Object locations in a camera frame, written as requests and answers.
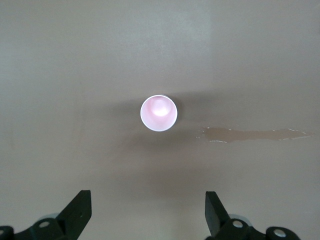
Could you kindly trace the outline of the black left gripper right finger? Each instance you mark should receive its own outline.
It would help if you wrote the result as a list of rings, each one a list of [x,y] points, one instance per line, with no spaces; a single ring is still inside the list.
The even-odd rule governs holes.
[[[205,193],[205,220],[210,236],[205,240],[300,240],[293,231],[279,226],[267,228],[265,233],[238,217],[230,217],[217,193]]]

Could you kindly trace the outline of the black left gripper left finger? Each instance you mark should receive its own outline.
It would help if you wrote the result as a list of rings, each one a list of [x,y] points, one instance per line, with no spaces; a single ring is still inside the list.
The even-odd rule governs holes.
[[[18,233],[11,226],[0,226],[0,240],[78,240],[91,216],[91,191],[81,190],[56,217],[41,219]]]

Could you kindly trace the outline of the pink plastic cup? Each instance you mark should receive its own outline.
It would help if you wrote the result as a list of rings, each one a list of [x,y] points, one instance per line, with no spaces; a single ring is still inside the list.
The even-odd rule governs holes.
[[[157,94],[148,97],[141,105],[140,119],[154,132],[169,130],[177,121],[178,108],[167,95]]]

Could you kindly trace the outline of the brown liquid spill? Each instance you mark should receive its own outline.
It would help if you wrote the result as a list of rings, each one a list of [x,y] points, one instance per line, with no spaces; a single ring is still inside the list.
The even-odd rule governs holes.
[[[272,130],[236,130],[222,127],[203,127],[202,134],[210,141],[217,143],[231,143],[247,140],[285,141],[304,139],[313,136],[312,132],[295,129]]]

